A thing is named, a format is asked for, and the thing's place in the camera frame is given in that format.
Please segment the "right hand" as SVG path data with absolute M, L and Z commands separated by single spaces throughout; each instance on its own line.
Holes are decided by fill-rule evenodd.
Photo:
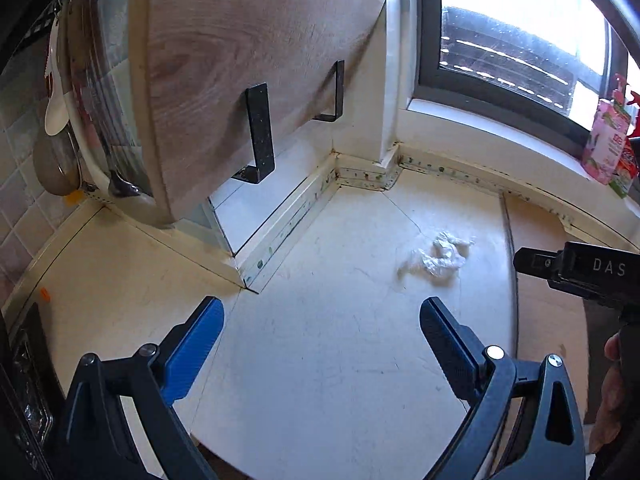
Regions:
M 616 333 L 606 342 L 604 355 L 612 364 L 602 382 L 602 400 L 589 437 L 590 453 L 599 452 L 603 445 L 612 443 L 620 433 L 620 407 L 625 395 L 620 372 L 620 333 Z

